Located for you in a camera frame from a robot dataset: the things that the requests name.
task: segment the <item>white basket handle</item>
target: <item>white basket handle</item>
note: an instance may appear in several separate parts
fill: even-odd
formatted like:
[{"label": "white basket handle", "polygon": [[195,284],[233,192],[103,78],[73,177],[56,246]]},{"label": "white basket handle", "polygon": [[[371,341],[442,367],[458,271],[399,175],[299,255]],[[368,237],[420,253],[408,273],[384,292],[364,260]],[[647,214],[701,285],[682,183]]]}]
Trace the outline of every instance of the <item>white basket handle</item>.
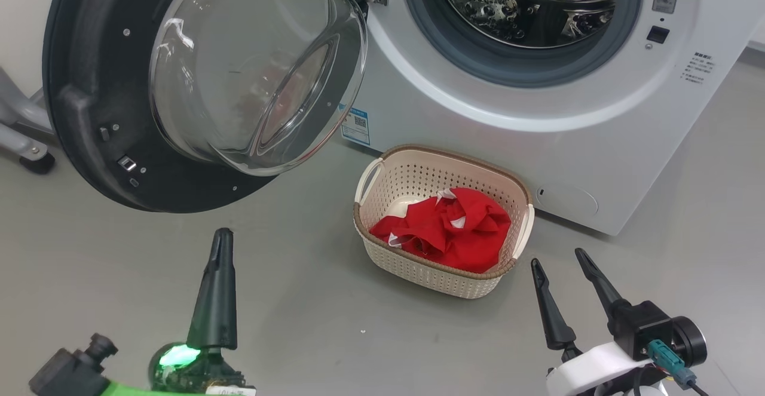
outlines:
[{"label": "white basket handle", "polygon": [[[366,195],[369,193],[369,190],[372,187],[372,184],[375,183],[375,179],[380,175],[380,173],[385,170],[385,165],[383,164],[383,159],[380,157],[379,159],[376,159],[369,164],[368,167],[364,170],[364,173],[361,174],[361,179],[359,180],[358,186],[356,186],[356,196],[354,197],[354,200],[359,205],[363,205],[364,201],[366,200]],[[374,171],[374,175],[372,176],[372,179],[369,179],[369,175],[372,174],[372,171]]]},{"label": "white basket handle", "polygon": [[516,241],[516,247],[513,249],[513,258],[517,259],[524,252],[528,237],[531,236],[531,227],[534,225],[534,206],[528,205],[528,212],[525,213],[524,221],[521,223],[520,236]]}]

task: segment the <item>caster wheel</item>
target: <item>caster wheel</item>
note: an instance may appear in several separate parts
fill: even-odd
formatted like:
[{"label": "caster wheel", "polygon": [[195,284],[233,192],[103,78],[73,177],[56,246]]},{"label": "caster wheel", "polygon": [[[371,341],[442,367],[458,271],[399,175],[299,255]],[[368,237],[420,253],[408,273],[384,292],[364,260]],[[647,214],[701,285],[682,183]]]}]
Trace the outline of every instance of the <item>caster wheel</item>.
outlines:
[{"label": "caster wheel", "polygon": [[48,153],[39,160],[30,160],[26,157],[19,157],[19,163],[22,164],[23,167],[30,170],[30,172],[36,173],[38,175],[45,175],[53,169],[54,164],[56,164],[56,159],[52,154]]}]

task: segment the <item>brown basket rim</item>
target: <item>brown basket rim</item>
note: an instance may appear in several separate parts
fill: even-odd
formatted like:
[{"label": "brown basket rim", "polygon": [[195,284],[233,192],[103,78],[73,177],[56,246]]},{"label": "brown basket rim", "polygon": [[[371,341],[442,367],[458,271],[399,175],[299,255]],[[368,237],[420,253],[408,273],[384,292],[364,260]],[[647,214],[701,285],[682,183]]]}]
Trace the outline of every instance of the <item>brown basket rim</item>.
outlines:
[{"label": "brown basket rim", "polygon": [[[391,148],[388,151],[385,151],[385,153],[383,153],[382,156],[380,157],[382,158],[383,161],[385,161],[385,159],[388,158],[389,156],[396,153],[400,153],[401,151],[423,151],[424,153],[438,154],[440,156],[451,157],[453,159],[462,160],[464,162],[468,162],[468,164],[478,165],[478,167],[483,167],[484,169],[491,170],[492,172],[498,173],[501,176],[510,178],[516,184],[521,186],[521,189],[524,190],[524,195],[527,198],[527,204],[532,205],[533,203],[531,194],[528,191],[528,187],[526,187],[525,184],[520,179],[518,179],[518,177],[515,174],[510,173],[498,167],[497,165],[492,165],[489,162],[486,162],[481,159],[476,159],[474,157],[466,156],[465,154],[445,151],[444,149],[429,148],[428,146],[421,146],[421,145],[395,146],[394,148]],[[373,244],[376,244],[380,247],[383,247],[384,249],[392,252],[393,254],[398,254],[399,256],[412,260],[413,262],[420,263],[420,265],[428,266],[429,268],[437,269],[438,271],[444,271],[446,273],[453,274],[459,277],[466,277],[473,280],[493,280],[494,278],[498,278],[500,276],[505,275],[510,269],[514,268],[517,262],[515,258],[510,258],[509,262],[506,265],[502,266],[502,268],[497,269],[496,271],[491,272],[489,274],[476,274],[475,272],[462,271],[460,269],[450,268],[450,266],[443,266],[440,263],[430,262],[429,260],[426,260],[422,257],[416,256],[410,252],[404,251],[399,248],[391,247],[385,242],[380,241],[380,239],[378,239],[377,237],[369,233],[369,230],[366,230],[366,227],[364,227],[363,224],[361,223],[361,205],[358,202],[353,203],[353,222],[354,224],[356,224],[356,229],[359,231],[359,233],[361,233],[361,236],[366,238],[367,241],[372,242]]]}]

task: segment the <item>red cloth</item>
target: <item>red cloth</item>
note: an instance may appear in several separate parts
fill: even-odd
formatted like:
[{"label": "red cloth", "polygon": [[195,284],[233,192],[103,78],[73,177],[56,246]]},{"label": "red cloth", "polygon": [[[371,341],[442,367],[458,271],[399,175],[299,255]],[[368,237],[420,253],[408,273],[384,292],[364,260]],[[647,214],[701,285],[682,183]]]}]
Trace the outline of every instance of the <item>red cloth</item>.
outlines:
[{"label": "red cloth", "polygon": [[[405,217],[383,217],[369,233],[388,244],[400,243],[404,251],[432,262],[486,272],[500,260],[510,217],[481,192],[459,188],[451,193],[457,198],[431,197],[410,205]],[[460,228],[462,217],[464,226]]]}]

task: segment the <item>laundry basket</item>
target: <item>laundry basket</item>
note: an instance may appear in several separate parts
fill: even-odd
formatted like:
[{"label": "laundry basket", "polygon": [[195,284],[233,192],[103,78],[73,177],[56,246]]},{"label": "laundry basket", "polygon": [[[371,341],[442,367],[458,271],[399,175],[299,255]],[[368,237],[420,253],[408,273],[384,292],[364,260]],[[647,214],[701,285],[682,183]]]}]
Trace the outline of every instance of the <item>laundry basket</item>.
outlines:
[{"label": "laundry basket", "polygon": [[[406,206],[452,187],[484,192],[508,213],[512,224],[500,262],[483,274],[430,262],[388,246],[369,228],[388,214],[403,216]],[[534,224],[527,187],[516,176],[481,160],[424,146],[387,151],[366,168],[356,188],[353,221],[366,252],[377,266],[423,287],[465,299],[486,296],[516,264]]]}]

